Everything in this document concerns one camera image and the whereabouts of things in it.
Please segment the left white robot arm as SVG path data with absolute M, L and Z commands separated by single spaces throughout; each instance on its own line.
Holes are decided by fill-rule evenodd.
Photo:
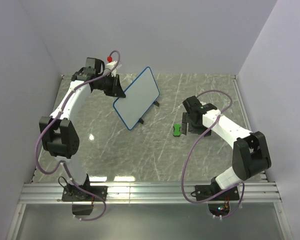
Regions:
M 102 195 L 106 191 L 102 189 L 94 193 L 89 175 L 77 158 L 80 138 L 74 121 L 86 98 L 94 90 L 110 97 L 126 97 L 117 73 L 120 67 L 120 61 L 113 60 L 111 56 L 107 57 L 106 62 L 88 57 L 85 66 L 72 75 L 66 95 L 58 107 L 50 116 L 42 117 L 39 121 L 42 147 L 56 159 L 57 166 L 65 170 L 67 178 L 63 193 L 72 202 L 105 200 Z

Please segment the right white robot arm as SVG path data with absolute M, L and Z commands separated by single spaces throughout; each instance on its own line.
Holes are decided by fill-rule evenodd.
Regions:
M 232 149 L 231 166 L 214 177 L 203 192 L 203 199 L 222 200 L 231 188 L 269 169 L 271 157 L 265 135 L 245 129 L 228 117 L 211 103 L 201 103 L 194 95 L 182 102 L 185 112 L 182 121 L 200 130 L 203 138 L 216 133 Z

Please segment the aluminium rail frame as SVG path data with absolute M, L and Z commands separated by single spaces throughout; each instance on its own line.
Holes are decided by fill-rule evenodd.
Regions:
M 112 100 L 94 93 L 80 110 L 76 123 L 80 137 L 79 160 L 93 186 L 107 186 L 106 204 L 96 202 L 96 221 L 72 217 L 72 202 L 62 201 L 57 178 L 35 171 L 19 197 L 10 240 L 291 240 L 293 235 L 275 182 L 262 172 L 240 187 L 241 204 L 231 201 L 232 215 L 213 217 L 207 203 L 189 203 L 195 185 L 209 184 L 227 169 L 232 150 L 213 134 L 196 146 L 181 174 L 196 135 L 173 136 L 181 121 L 182 102 L 201 97 L 219 108 L 233 99 L 226 115 L 248 128 L 249 120 L 235 75 L 159 74 L 160 107 L 152 107 L 145 123 L 127 130 L 112 108 Z

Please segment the green whiteboard eraser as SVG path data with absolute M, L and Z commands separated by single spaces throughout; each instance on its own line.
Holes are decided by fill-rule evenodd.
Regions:
M 174 137 L 180 137 L 181 136 L 181 128 L 182 128 L 182 125 L 180 123 L 175 123 L 173 125 L 173 136 Z

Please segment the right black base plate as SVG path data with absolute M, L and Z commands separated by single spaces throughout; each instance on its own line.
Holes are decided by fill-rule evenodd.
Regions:
M 217 193 L 219 193 L 221 189 L 217 186 L 212 185 L 195 185 L 194 191 L 190 194 L 192 197 L 196 198 L 196 201 L 205 200 Z M 240 199 L 239 191 L 237 187 L 234 187 L 213 199 L 213 201 L 237 201 Z

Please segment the blue framed whiteboard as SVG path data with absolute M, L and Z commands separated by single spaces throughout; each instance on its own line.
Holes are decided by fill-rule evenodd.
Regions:
M 160 90 L 152 69 L 147 66 L 124 90 L 125 98 L 117 98 L 113 108 L 125 127 L 131 131 L 155 104 Z

